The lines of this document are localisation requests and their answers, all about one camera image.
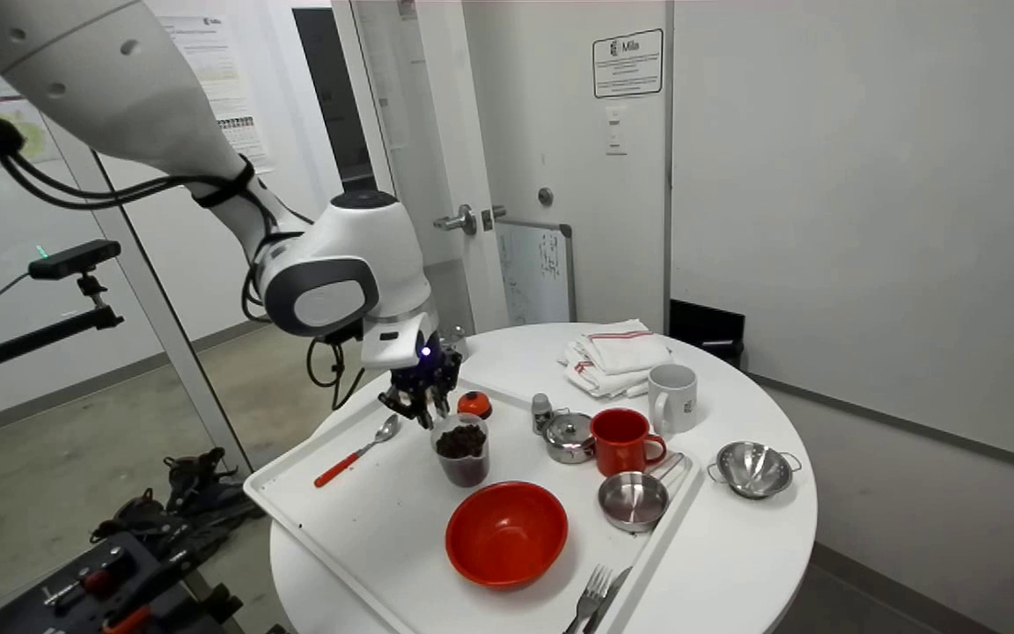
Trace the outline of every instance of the spoon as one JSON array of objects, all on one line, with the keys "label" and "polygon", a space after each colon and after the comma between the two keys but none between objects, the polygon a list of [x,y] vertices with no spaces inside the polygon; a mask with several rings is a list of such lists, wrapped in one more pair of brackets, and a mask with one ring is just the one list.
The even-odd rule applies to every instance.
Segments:
[{"label": "spoon", "polygon": [[375,442],[371,442],[367,448],[361,448],[361,450],[351,450],[350,458],[336,461],[329,471],[320,471],[320,477],[315,480],[315,486],[326,489],[333,480],[340,480],[340,471],[347,471],[350,466],[355,466],[367,450],[375,450],[376,443],[397,436],[397,429],[403,429],[403,418],[391,417],[391,418],[375,432]]}]

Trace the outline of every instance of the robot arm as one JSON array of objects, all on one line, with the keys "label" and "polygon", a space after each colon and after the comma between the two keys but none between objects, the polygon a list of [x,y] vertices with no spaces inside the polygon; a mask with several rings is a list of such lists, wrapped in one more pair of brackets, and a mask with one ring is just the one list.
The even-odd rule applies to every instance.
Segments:
[{"label": "robot arm", "polygon": [[[193,70],[140,0],[0,0],[0,73],[95,151],[205,176],[188,190],[241,240],[250,289],[281,333],[347,338],[363,327],[363,362],[403,371],[396,391],[421,383],[425,358],[442,371],[409,210],[389,193],[342,193],[315,225],[295,219],[230,147]],[[396,409],[403,402],[443,397],[391,395]]]}]

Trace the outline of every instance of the gray floor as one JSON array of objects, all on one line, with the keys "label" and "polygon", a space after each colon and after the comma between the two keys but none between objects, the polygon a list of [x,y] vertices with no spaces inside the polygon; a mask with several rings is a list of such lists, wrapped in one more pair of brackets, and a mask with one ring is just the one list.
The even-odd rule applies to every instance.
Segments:
[{"label": "gray floor", "polygon": [[[253,327],[202,349],[202,358],[257,461],[301,443],[329,417],[329,391],[302,377],[302,344]],[[207,448],[168,367],[105,383],[0,425],[0,603],[87,545],[87,531],[125,500],[166,495],[166,453]],[[210,564],[248,606],[241,626],[286,624],[268,577],[268,522],[248,526]],[[781,634],[925,634],[921,621],[809,572]]]}]

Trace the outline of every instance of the dark cup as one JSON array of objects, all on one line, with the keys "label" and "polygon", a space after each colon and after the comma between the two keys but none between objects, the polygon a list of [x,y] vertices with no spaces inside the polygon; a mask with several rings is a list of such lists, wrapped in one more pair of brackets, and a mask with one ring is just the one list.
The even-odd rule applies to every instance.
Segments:
[{"label": "dark cup", "polygon": [[435,442],[443,477],[455,486],[480,486],[491,470],[485,425],[476,418],[463,418],[443,425]]}]

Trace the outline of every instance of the small metal bowl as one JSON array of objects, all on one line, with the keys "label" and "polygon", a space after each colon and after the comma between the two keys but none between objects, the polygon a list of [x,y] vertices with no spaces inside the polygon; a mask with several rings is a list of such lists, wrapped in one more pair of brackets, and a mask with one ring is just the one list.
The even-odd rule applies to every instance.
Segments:
[{"label": "small metal bowl", "polygon": [[645,534],[669,512],[669,486],[649,471],[618,471],[601,484],[599,503],[613,527]]},{"label": "small metal bowl", "polygon": [[769,500],[793,484],[798,461],[793,458],[796,466],[789,466],[789,458],[793,453],[769,443],[728,443],[717,450],[715,466],[732,495]]},{"label": "small metal bowl", "polygon": [[564,466],[593,461],[594,443],[587,429],[587,417],[560,417],[543,429],[551,458]]}]

